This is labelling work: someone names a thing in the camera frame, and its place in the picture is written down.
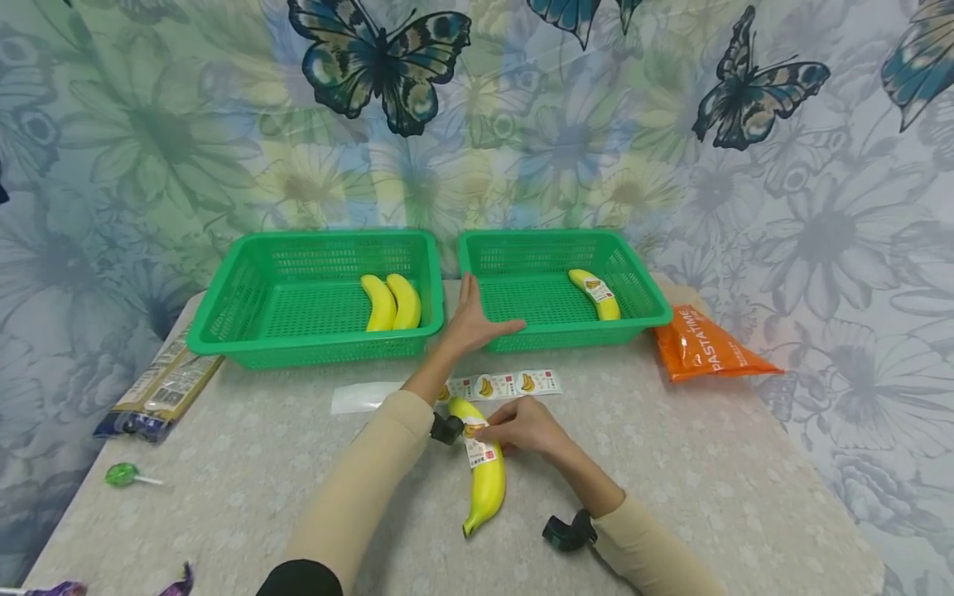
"green lollipop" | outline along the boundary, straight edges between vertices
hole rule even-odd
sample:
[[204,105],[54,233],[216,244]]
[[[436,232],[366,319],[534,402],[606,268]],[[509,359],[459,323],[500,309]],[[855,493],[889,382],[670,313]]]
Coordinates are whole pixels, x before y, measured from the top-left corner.
[[129,486],[132,483],[140,482],[146,484],[164,484],[163,481],[155,478],[146,478],[139,476],[139,468],[129,462],[117,463],[106,470],[106,484],[109,486]]

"beige sleeve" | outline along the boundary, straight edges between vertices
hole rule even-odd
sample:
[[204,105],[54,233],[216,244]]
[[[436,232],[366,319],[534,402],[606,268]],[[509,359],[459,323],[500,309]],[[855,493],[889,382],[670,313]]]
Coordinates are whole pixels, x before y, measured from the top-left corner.
[[285,560],[327,566],[345,594],[398,483],[427,445],[433,410],[408,391],[387,397],[321,481],[285,549]]
[[596,552],[643,596],[725,594],[716,576],[639,500],[627,496],[613,513],[592,525]]

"fabric backdrop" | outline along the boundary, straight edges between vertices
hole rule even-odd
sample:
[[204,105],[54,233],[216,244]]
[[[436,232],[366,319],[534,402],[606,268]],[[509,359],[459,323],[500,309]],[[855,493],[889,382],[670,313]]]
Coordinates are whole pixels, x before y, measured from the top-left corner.
[[427,228],[454,276],[603,226],[790,370],[884,593],[954,594],[949,2],[68,4],[0,14],[0,584],[235,238]]

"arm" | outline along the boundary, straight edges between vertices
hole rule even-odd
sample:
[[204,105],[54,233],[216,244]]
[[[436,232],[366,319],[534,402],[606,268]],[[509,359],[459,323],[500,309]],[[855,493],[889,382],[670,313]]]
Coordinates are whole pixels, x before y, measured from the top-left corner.
[[[432,407],[454,364],[524,325],[488,321],[476,278],[465,276],[457,312],[441,341],[338,457],[292,533],[285,550],[287,563],[272,571],[259,596],[351,592],[391,495],[424,452],[434,421]],[[331,580],[337,581],[335,589],[316,591],[328,589]]]
[[596,551],[645,596],[724,594],[716,577],[635,497],[627,496],[567,435],[539,401],[523,397],[497,410],[478,431],[498,441],[540,453],[567,481],[592,516]]

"hand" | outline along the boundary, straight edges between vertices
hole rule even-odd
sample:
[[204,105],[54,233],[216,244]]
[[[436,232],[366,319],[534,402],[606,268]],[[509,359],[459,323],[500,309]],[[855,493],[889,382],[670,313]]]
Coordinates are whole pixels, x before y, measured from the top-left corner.
[[487,419],[474,438],[498,442],[505,454],[515,449],[535,451],[550,458],[575,443],[547,407],[531,396],[506,403]]
[[505,322],[491,322],[484,315],[484,304],[480,300],[480,284],[477,277],[465,273],[461,280],[461,298],[457,311],[447,325],[441,339],[442,349],[450,350],[462,356],[480,349],[499,338],[516,333],[527,326],[522,319]]

